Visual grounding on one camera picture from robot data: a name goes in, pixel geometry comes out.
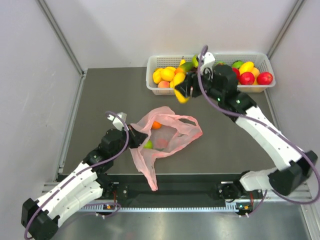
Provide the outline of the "orange fruit in bag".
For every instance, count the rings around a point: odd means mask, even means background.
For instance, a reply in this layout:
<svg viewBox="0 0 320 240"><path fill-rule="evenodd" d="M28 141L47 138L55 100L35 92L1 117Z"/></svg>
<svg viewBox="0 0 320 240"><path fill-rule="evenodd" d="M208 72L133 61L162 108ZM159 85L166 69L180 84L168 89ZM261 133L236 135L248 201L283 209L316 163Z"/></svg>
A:
<svg viewBox="0 0 320 240"><path fill-rule="evenodd" d="M153 130L158 130L158 129L160 129L161 127L162 127L162 124L159 123L159 122L157 122L157 121L154 121L153 124L152 124L152 126L151 126L151 128L152 128Z"/></svg>

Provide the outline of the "white plastic basket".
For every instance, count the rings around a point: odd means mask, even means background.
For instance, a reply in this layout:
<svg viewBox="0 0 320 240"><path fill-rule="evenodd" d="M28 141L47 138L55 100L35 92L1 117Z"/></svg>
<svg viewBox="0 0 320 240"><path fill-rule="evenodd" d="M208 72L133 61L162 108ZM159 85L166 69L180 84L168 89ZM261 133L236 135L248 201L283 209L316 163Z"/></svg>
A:
<svg viewBox="0 0 320 240"><path fill-rule="evenodd" d="M193 70L195 54L153 55L147 62L146 86L155 95L174 95L175 86Z"/></svg>
<svg viewBox="0 0 320 240"><path fill-rule="evenodd" d="M254 75L254 83L252 85L241 85L238 84L238 89L245 93L261 93L268 88L272 88L276 85L275 75L268 59L267 55L260 52L214 52L215 64L224 63L232 66L235 61L253 62L254 68L251 73ZM273 81L270 85L259 85L257 83L257 77L260 73L269 72L273 75Z"/></svg>

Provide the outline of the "green lime in bag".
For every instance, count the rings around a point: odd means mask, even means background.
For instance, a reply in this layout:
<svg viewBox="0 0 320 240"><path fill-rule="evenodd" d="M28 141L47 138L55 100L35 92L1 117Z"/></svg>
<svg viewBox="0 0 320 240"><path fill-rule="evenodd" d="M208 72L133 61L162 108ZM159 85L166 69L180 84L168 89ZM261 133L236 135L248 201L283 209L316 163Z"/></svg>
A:
<svg viewBox="0 0 320 240"><path fill-rule="evenodd" d="M144 149L153 149L153 142L148 140L146 144L143 146Z"/></svg>

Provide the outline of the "red apple front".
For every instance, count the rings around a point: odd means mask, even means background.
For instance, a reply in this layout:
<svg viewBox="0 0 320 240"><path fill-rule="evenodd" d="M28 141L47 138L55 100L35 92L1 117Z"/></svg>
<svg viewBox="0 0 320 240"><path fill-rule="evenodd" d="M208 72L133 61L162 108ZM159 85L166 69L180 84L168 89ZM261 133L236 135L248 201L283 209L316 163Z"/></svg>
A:
<svg viewBox="0 0 320 240"><path fill-rule="evenodd" d="M244 72L239 76L239 83L241 85L253 85L255 82L255 76L252 72Z"/></svg>

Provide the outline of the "red fruit in bag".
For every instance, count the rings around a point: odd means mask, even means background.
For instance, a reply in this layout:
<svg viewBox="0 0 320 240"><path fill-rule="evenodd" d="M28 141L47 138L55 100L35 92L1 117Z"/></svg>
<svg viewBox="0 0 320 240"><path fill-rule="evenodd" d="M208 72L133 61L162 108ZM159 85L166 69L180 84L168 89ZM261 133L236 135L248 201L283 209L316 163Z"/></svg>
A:
<svg viewBox="0 0 320 240"><path fill-rule="evenodd" d="M169 144L169 141L164 138L158 138L155 142L155 147L158 149L165 149Z"/></svg>

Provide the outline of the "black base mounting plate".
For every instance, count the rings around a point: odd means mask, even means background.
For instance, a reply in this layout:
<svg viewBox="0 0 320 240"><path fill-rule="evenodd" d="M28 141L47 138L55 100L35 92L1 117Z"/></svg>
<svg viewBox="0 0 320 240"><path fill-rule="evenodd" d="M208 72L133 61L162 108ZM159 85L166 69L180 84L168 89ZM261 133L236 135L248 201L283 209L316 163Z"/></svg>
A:
<svg viewBox="0 0 320 240"><path fill-rule="evenodd" d="M213 200L236 200L249 195L240 184L240 174L158 174L157 190L151 190L141 174L109 174L117 199L136 199L139 195L170 197L208 196Z"/></svg>

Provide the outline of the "yellow mango right basket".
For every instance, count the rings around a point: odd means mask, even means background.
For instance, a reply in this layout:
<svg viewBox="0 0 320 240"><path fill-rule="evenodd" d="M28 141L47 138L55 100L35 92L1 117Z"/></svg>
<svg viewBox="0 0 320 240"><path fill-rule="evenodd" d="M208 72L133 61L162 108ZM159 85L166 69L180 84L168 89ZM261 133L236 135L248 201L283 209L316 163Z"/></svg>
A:
<svg viewBox="0 0 320 240"><path fill-rule="evenodd" d="M243 73L246 73L246 72L251 72L252 69L254 68L254 63L252 61L247 61L245 62L244 64L242 64L240 66L240 68L238 69L239 70L239 74L242 75Z"/></svg>

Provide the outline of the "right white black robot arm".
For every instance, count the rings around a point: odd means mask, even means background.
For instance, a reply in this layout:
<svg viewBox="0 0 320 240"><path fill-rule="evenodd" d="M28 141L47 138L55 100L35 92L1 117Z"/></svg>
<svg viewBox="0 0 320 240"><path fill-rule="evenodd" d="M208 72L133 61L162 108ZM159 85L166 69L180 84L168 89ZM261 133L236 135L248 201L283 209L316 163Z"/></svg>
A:
<svg viewBox="0 0 320 240"><path fill-rule="evenodd" d="M200 95L216 109L245 130L272 159L275 168L247 171L233 185L233 192L245 198L254 190L273 191L281 197L289 196L312 174L318 156L305 152L290 142L263 114L257 103L238 90L236 73L228 65L218 64L189 72L174 85L177 96L187 99Z"/></svg>

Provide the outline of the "right white plastic basket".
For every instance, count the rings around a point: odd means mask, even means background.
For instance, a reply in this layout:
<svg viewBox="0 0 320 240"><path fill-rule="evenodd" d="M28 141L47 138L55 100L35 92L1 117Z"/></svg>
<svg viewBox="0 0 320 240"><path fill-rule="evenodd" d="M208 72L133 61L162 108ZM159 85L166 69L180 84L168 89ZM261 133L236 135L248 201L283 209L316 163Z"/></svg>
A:
<svg viewBox="0 0 320 240"><path fill-rule="evenodd" d="M238 84L238 89L245 93L261 93L268 88L272 88L276 85L275 75L268 59L267 55L260 52L214 52L215 64L224 63L232 66L235 61L253 62L254 68L251 73L254 75L254 83L252 85L241 85ZM257 83L257 77L260 73L269 72L273 75L273 81L270 85L259 85Z"/></svg>

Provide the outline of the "left white plastic basket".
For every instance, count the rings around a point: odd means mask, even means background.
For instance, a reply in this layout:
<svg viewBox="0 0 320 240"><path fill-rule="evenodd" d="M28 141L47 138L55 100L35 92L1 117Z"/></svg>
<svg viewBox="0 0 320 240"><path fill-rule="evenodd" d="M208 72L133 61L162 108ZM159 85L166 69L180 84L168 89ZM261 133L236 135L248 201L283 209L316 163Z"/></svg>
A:
<svg viewBox="0 0 320 240"><path fill-rule="evenodd" d="M193 70L195 54L153 55L147 62L146 86L155 95L174 95L175 86Z"/></svg>

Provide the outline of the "green pear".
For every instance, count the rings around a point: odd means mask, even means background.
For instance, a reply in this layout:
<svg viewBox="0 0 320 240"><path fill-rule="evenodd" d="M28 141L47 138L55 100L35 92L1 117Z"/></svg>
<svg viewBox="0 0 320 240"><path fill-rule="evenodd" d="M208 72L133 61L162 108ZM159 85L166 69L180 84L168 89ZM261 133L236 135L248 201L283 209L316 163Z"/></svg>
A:
<svg viewBox="0 0 320 240"><path fill-rule="evenodd" d="M199 66L199 57L198 57L198 55L195 54L195 55L192 57L191 62L192 62L192 64L193 64L193 67L194 67L194 68L197 68L197 67Z"/></svg>

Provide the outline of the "red apple far right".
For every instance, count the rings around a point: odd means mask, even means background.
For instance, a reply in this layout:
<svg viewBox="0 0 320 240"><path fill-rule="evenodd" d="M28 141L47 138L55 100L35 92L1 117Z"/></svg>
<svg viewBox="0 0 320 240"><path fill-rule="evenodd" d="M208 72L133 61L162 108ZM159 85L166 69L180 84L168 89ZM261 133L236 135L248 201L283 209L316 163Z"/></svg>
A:
<svg viewBox="0 0 320 240"><path fill-rule="evenodd" d="M256 81L258 85L270 85L273 79L273 75L270 72L262 72L257 76Z"/></svg>

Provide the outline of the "yellow mango from bag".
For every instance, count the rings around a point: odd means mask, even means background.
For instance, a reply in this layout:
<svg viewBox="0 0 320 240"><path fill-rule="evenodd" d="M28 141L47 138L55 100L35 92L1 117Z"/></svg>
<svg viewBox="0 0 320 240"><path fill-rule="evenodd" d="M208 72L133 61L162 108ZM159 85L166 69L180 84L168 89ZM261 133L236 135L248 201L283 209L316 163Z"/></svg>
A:
<svg viewBox="0 0 320 240"><path fill-rule="evenodd" d="M174 78L173 78L173 90L174 90L174 94L175 97L177 98L177 100L181 103L181 104L185 104L188 100L189 97L185 97L184 95L182 95L178 90L176 90L176 86L181 84L184 80L185 80L186 75L183 72L178 72L175 74Z"/></svg>

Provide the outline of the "red apple middle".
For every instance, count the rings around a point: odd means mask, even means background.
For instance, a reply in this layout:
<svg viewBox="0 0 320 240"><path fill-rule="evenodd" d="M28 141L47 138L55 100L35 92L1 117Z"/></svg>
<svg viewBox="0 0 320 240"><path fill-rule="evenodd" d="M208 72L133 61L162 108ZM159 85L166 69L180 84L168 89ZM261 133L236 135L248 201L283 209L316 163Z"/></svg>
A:
<svg viewBox="0 0 320 240"><path fill-rule="evenodd" d="M232 71L235 73L236 79L239 80L239 78L240 78L240 71L239 71L237 68L235 68L235 67L232 67Z"/></svg>

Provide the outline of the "yellow lemon far left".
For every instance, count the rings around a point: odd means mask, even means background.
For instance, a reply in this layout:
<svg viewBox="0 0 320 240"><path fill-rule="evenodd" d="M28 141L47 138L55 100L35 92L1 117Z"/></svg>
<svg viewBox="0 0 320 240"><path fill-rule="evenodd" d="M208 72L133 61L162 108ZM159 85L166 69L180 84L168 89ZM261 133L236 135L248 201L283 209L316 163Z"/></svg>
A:
<svg viewBox="0 0 320 240"><path fill-rule="evenodd" d="M161 71L162 68L158 68L152 75L153 82L158 85L162 81Z"/></svg>

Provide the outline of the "pink plastic bag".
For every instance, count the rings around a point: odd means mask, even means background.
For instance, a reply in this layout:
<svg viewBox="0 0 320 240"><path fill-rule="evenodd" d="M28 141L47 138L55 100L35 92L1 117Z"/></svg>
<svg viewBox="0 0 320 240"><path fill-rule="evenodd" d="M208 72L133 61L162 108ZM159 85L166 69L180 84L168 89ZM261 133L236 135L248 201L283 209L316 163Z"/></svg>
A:
<svg viewBox="0 0 320 240"><path fill-rule="evenodd" d="M177 115L168 106L151 110L132 128L147 138L130 153L136 169L141 172L152 191L158 190L155 161L181 151L203 135L198 121L187 115Z"/></svg>

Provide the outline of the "green orange mango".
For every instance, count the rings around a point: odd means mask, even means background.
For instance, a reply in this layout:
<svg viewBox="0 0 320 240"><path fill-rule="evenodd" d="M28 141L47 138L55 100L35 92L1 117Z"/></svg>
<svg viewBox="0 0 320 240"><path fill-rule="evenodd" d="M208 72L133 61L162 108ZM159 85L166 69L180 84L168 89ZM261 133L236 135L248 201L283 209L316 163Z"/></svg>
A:
<svg viewBox="0 0 320 240"><path fill-rule="evenodd" d="M190 61L186 61L185 63L178 66L174 73L175 74L178 74L178 73L186 74L187 72L191 71L193 68L194 68L194 64Z"/></svg>

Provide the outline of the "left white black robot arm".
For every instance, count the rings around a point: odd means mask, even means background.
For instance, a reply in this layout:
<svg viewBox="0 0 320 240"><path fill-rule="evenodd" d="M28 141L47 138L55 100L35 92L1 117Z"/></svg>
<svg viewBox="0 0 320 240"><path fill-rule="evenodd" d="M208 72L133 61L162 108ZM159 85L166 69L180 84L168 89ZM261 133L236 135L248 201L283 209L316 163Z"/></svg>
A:
<svg viewBox="0 0 320 240"><path fill-rule="evenodd" d="M29 198L23 203L21 224L25 239L50 240L82 207L100 197L109 198L114 184L107 170L125 150L140 147L147 137L131 125L108 130L100 144L64 180L36 200Z"/></svg>

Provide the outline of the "yellow lemon left basket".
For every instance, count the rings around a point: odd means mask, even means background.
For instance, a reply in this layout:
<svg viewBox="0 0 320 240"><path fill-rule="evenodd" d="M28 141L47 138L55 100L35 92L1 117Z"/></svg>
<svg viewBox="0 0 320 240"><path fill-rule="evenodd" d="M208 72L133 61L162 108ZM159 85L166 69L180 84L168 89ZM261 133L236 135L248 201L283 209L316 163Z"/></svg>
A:
<svg viewBox="0 0 320 240"><path fill-rule="evenodd" d="M164 68L160 71L160 77L163 81L171 82L175 77L175 72L172 69Z"/></svg>

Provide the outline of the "red apple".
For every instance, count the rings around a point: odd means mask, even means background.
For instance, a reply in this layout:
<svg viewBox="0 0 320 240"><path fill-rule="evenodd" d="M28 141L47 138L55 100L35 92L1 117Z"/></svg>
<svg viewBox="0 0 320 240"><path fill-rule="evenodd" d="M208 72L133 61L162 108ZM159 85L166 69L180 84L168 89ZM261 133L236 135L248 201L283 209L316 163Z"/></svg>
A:
<svg viewBox="0 0 320 240"><path fill-rule="evenodd" d="M258 85L270 85L273 79L273 75L270 72L262 72L257 76L256 81Z"/></svg>
<svg viewBox="0 0 320 240"><path fill-rule="evenodd" d="M235 73L236 79L239 80L239 78L240 78L240 71L239 71L237 68L235 68L235 67L232 67L232 71Z"/></svg>
<svg viewBox="0 0 320 240"><path fill-rule="evenodd" d="M239 83L241 85L253 85L255 82L255 76L252 72L244 72L239 76Z"/></svg>

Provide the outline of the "peach fruit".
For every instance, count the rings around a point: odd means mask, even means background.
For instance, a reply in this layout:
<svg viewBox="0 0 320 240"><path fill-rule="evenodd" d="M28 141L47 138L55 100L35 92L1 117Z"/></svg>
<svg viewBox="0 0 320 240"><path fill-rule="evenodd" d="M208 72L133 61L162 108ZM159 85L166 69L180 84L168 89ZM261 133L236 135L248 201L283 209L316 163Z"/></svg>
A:
<svg viewBox="0 0 320 240"><path fill-rule="evenodd" d="M157 87L161 89L170 88L170 82L162 80L158 83Z"/></svg>

